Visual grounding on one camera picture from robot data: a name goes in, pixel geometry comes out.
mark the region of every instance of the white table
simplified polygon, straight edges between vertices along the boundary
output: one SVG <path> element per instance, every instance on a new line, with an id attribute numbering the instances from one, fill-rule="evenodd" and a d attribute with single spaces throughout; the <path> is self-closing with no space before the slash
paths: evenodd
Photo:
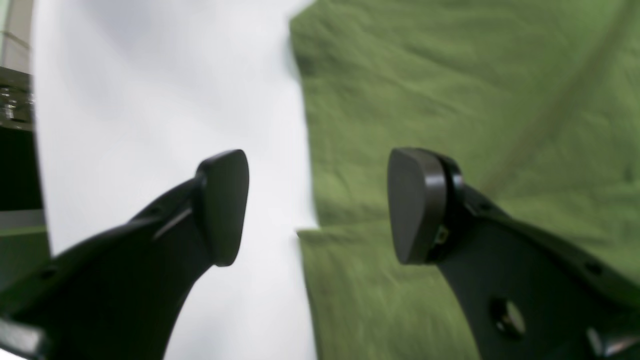
<path id="1" fill-rule="evenodd" d="M 315 227 L 288 21 L 305 0 L 47 0 L 33 19 L 38 146 L 55 254 L 243 149 L 236 263 L 210 269 L 166 359 L 315 359 L 295 229 Z"/>

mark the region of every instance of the green towel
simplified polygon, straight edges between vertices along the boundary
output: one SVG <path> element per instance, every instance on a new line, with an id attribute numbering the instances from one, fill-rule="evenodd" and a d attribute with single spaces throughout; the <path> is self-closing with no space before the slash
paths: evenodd
<path id="1" fill-rule="evenodd" d="M 317 0 L 291 34 L 320 359 L 479 359 L 437 268 L 397 264 L 393 147 L 454 158 L 514 217 L 640 282 L 639 1 Z"/>

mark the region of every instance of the screw hole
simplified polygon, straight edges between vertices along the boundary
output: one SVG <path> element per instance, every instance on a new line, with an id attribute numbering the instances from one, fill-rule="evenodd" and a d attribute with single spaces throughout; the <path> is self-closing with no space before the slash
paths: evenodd
<path id="1" fill-rule="evenodd" d="M 42 278 L 42 280 L 48 280 L 56 275 L 57 272 L 58 268 L 56 268 L 55 266 L 51 266 L 42 271 L 42 274 L 40 274 L 40 278 Z"/>
<path id="2" fill-rule="evenodd" d="M 587 263 L 584 264 L 584 267 L 586 267 L 587 270 L 589 270 L 589 272 L 592 273 L 593 275 L 596 275 L 596 276 L 602 275 L 602 266 L 600 266 L 597 263 L 588 261 Z"/>

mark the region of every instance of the white surface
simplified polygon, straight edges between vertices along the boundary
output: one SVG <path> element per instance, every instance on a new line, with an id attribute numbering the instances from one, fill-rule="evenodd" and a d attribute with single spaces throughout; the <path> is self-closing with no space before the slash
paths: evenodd
<path id="1" fill-rule="evenodd" d="M 47 0 L 33 28 L 53 251 L 126 222 L 228 149 L 251 183 L 236 263 L 190 293 L 166 359 L 316 357 L 295 229 L 315 226 L 288 20 L 304 0 Z"/>

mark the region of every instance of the black plastic part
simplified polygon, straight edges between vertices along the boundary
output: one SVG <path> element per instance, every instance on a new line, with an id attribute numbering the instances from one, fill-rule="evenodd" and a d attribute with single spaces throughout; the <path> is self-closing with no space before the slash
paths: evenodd
<path id="1" fill-rule="evenodd" d="M 395 149 L 390 158 L 396 252 L 403 263 L 435 262 L 456 294 L 483 359 L 640 359 L 637 286 L 572 244 L 511 219 L 469 186 L 464 196 L 451 196 L 449 189 L 459 190 L 452 181 L 447 188 L 423 181 L 461 175 L 451 159 L 416 153 Z M 445 251 L 434 258 L 429 253 L 438 224 L 445 224 L 449 235 Z"/>
<path id="2" fill-rule="evenodd" d="M 247 167 L 242 151 L 204 161 L 194 179 L 127 224 L 80 243 L 0 293 L 0 347 L 28 359 L 162 359 L 192 285 L 212 265 L 236 258 Z M 220 222 L 212 211 L 226 211 L 222 219 L 231 220 Z M 226 229 L 204 232 L 208 226 Z M 228 241 L 231 246 L 219 245 Z M 15 334 L 7 334 L 12 329 Z M 24 333 L 37 341 L 16 342 L 13 335 Z"/>
<path id="3" fill-rule="evenodd" d="M 0 211 L 42 209 L 34 134 L 0 127 Z"/>
<path id="4" fill-rule="evenodd" d="M 421 264 L 447 212 L 447 177 L 438 158 L 417 149 L 394 149 L 388 163 L 388 203 L 396 256 Z"/>

